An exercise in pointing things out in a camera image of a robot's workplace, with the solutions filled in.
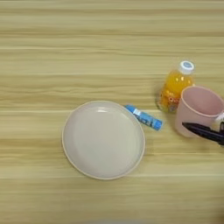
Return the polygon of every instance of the blue marker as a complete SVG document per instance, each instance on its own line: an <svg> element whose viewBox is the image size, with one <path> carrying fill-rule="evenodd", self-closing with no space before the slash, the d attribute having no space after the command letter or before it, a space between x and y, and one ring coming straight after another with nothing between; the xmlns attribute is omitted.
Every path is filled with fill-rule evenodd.
<svg viewBox="0 0 224 224"><path fill-rule="evenodd" d="M163 122L154 118L153 116L138 110L136 107L132 105L126 105L124 107L129 112L131 112L140 123L144 123L145 125L152 127L154 130L160 130L162 128Z"/></svg>

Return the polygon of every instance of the bottle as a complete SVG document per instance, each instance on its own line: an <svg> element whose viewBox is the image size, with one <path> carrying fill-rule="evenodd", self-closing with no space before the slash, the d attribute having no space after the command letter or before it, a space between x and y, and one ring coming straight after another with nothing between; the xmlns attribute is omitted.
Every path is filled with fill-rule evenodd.
<svg viewBox="0 0 224 224"><path fill-rule="evenodd" d="M138 110L132 105L126 105L125 108L131 112L140 123L144 123L145 125L152 127L154 130L160 130L162 128L163 122L153 116Z"/></svg>
<svg viewBox="0 0 224 224"><path fill-rule="evenodd" d="M176 112L181 92L184 88L193 85L193 69L193 63L185 60L180 62L178 69L170 72L157 99L157 105L161 110Z"/></svg>

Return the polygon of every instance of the black object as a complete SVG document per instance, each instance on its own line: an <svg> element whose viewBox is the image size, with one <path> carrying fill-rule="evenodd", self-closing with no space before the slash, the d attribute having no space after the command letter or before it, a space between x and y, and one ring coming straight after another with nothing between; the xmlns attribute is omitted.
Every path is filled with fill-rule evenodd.
<svg viewBox="0 0 224 224"><path fill-rule="evenodd" d="M182 124L192 133L224 146L224 122L220 124L220 132L194 122L182 122Z"/></svg>

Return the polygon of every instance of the plate rim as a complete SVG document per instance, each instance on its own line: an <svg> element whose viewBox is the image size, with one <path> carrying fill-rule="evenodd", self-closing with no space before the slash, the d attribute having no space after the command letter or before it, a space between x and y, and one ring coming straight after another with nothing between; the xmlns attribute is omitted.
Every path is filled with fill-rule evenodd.
<svg viewBox="0 0 224 224"><path fill-rule="evenodd" d="M126 172L124 172L123 174L116 175L116 176L111 177L111 178L100 178L100 177L97 177L97 176L95 176L95 175L91 175L91 174L89 174L89 173L87 173L87 172L81 170L80 168L78 168L77 165L75 165L75 164L71 161L70 157L67 155L66 146L65 146L65 141L64 141L64 133L65 133L65 129L66 129L67 122L68 122L69 118L70 118L71 115L74 114L78 109L80 109L80 108L82 108L82 107L84 107L84 106L86 106L86 105L88 105L88 104L90 104L90 103L97 103L97 102L108 102L108 103L112 103L112 104L115 104L116 106L120 107L121 109L125 109L121 104L116 103L116 102L113 102L113 101L87 101L87 102L81 104L79 107L73 109L73 110L71 111L71 113L68 115L68 117L66 118L66 122L65 122L65 124L64 124L63 130L62 130L62 133L61 133L61 134L62 134L62 139L61 139L61 141L62 141L63 151L64 151L64 153L65 153L65 155L66 155L66 158L67 158L67 160L69 161L69 163L70 163L75 169L77 169L80 173L86 175L87 177L89 177L89 178L91 178L91 179L99 179L99 180L119 179L119 178L122 178L122 177L128 175L129 173L133 172L133 171L138 167L138 165L139 165L140 162L142 161L142 158L143 158L143 156L144 156L144 152L145 152L145 135L144 135L144 130L143 130L143 128L142 128L140 122L137 120L137 118L136 118L134 115L132 115L131 113L130 113L130 114L132 115L133 120L136 121L136 124L137 124L137 125L139 126L139 128L140 128L140 132L141 132L141 135L142 135L142 137L143 137L143 149L142 149L142 152L141 152L140 156L138 157L138 160L136 161L136 163L135 163L129 170L127 170Z"/></svg>

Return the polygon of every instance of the orange juice bottle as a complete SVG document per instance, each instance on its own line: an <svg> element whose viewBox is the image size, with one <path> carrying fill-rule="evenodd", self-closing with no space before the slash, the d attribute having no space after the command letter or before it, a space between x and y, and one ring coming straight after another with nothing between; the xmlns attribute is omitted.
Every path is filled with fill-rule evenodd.
<svg viewBox="0 0 224 224"><path fill-rule="evenodd" d="M193 85L193 69L193 63L185 60L180 62L178 69L170 72L157 99L157 105L161 110L176 112L182 90Z"/></svg>

